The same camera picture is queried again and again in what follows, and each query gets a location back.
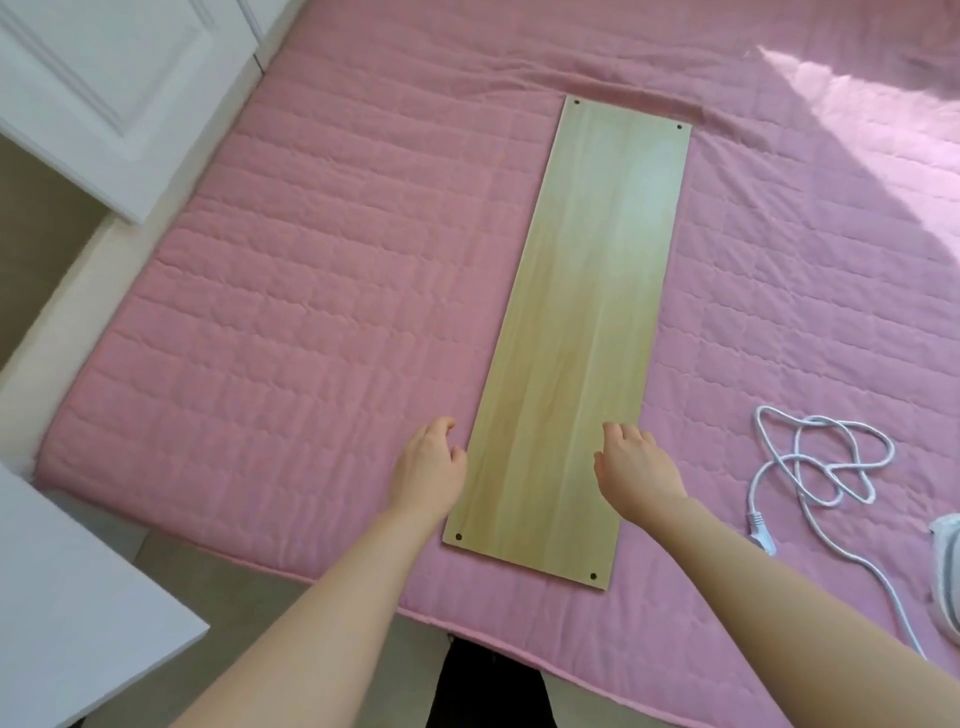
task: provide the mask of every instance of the mattress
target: mattress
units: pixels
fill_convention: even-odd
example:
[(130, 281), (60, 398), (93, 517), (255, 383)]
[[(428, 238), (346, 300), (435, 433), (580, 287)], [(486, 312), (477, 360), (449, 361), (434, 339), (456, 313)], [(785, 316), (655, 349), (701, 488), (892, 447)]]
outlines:
[[(958, 37), (934, 0), (318, 0), (86, 362), (38, 481), (324, 573), (418, 425), (452, 414), (467, 442), (574, 93), (695, 126), (642, 426), (740, 531), (759, 403), (889, 433), (878, 503), (821, 522), (960, 675), (927, 612), (927, 525), (960, 511)], [(778, 558), (897, 634), (775, 480)], [(438, 533), (400, 611), (681, 725), (786, 725), (628, 524), (606, 593)]]

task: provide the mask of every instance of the pink bedspread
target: pink bedspread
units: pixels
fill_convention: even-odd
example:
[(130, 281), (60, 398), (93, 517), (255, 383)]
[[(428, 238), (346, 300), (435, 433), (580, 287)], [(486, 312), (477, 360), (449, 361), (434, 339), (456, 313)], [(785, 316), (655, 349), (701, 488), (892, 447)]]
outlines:
[[(79, 376), (38, 477), (230, 558), (323, 573), (417, 425), (477, 409), (565, 93), (695, 125), (642, 423), (743, 530), (762, 402), (898, 458), (823, 517), (931, 658), (960, 511), (960, 12), (936, 0), (317, 0)], [(896, 631), (771, 484), (779, 558)], [(402, 612), (687, 726), (785, 719), (625, 525), (607, 593), (441, 546)]]

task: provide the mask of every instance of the floor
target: floor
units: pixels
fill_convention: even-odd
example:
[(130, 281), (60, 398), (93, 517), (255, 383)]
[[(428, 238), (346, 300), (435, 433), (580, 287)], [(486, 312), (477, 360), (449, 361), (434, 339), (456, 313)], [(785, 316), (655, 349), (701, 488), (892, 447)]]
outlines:
[[(302, 593), (151, 533), (134, 563), (210, 624), (197, 644), (91, 715), (84, 728), (165, 728)], [(440, 630), (394, 618), (357, 728), (422, 728), (446, 654)], [(544, 675), (559, 728), (657, 728), (664, 723)]]
[(107, 209), (0, 136), (0, 368)]

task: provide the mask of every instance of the power cord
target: power cord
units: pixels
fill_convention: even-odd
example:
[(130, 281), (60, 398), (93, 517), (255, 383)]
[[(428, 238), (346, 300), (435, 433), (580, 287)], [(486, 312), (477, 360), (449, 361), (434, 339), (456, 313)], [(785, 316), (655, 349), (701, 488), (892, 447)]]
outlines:
[[(792, 452), (780, 453), (777, 451), (777, 448), (770, 440), (770, 436), (767, 434), (766, 426), (763, 422), (763, 416), (767, 414), (778, 417), (781, 420), (790, 423), (795, 428), (793, 433)], [(760, 484), (760, 480), (763, 478), (763, 476), (766, 475), (767, 471), (769, 471), (771, 468), (779, 467), (783, 471), (783, 474), (786, 475), (791, 483), (793, 483), (793, 486), (797, 492), (797, 500), (800, 502), (800, 507), (804, 511), (804, 518), (806, 518), (806, 522), (809, 524), (813, 532), (822, 542), (827, 545), (831, 551), (845, 559), (859, 564), (876, 577), (877, 581), (880, 582), (880, 585), (890, 597), (890, 601), (893, 603), (894, 609), (897, 612), (897, 618), (903, 627), (903, 631), (906, 633), (909, 641), (912, 643), (913, 648), (917, 650), (921, 657), (926, 659), (924, 649), (920, 647), (920, 642), (917, 640), (917, 636), (914, 634), (913, 627), (910, 626), (910, 620), (907, 618), (906, 612), (903, 610), (903, 604), (900, 602), (900, 598), (897, 596), (897, 592), (890, 583), (890, 580), (887, 579), (887, 577), (883, 574), (883, 571), (862, 556), (857, 556), (855, 553), (850, 553), (832, 541), (829, 536), (824, 533), (823, 529), (820, 527), (820, 524), (817, 523), (816, 519), (813, 517), (813, 512), (810, 510), (811, 503), (818, 505), (821, 508), (837, 508), (843, 501), (844, 496), (850, 496), (854, 500), (863, 503), (864, 505), (870, 505), (873, 503), (876, 500), (876, 488), (874, 488), (874, 484), (871, 482), (867, 473), (888, 465), (894, 459), (894, 453), (896, 452), (894, 441), (875, 427), (865, 425), (864, 423), (851, 422), (848, 420), (833, 420), (830, 417), (823, 417), (821, 415), (814, 415), (812, 417), (804, 417), (799, 419), (796, 417), (791, 417), (785, 412), (781, 412), (776, 407), (771, 407), (767, 404), (762, 404), (754, 411), (754, 423), (756, 424), (756, 430), (760, 433), (760, 438), (763, 440), (763, 445), (767, 448), (767, 451), (770, 453), (772, 459), (764, 463), (756, 472), (754, 479), (750, 483), (750, 490), (747, 493), (747, 520), (750, 525), (750, 538), (753, 539), (771, 556), (774, 556), (777, 553), (777, 545), (774, 543), (773, 537), (770, 535), (770, 531), (767, 529), (766, 523), (763, 521), (763, 516), (760, 515), (760, 512), (756, 509), (756, 488)], [(801, 452), (801, 437), (804, 434), (805, 429), (827, 427), (835, 427), (844, 434), (847, 443), (850, 446), (850, 452), (852, 456), (851, 462), (827, 464), (811, 455)], [(854, 430), (866, 432), (867, 434), (872, 435), (880, 440), (884, 447), (886, 447), (886, 455), (876, 462), (863, 462), (863, 460), (860, 459), (859, 445), (856, 443), (856, 438), (853, 436)], [(832, 498), (824, 500), (823, 498), (814, 496), (804, 486), (804, 480), (801, 474), (802, 465), (804, 464), (820, 471), (833, 485), (834, 495)], [(841, 471), (853, 471), (856, 473), (865, 495), (857, 493), (856, 490), (840, 480), (836, 474)]]

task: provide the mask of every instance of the wood grain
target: wood grain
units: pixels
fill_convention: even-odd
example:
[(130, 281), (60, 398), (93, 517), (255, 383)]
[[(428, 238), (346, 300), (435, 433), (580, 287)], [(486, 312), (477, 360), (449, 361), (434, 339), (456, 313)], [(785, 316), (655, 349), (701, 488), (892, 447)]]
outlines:
[(620, 519), (592, 454), (639, 416), (689, 138), (566, 99), (445, 543), (609, 586)]

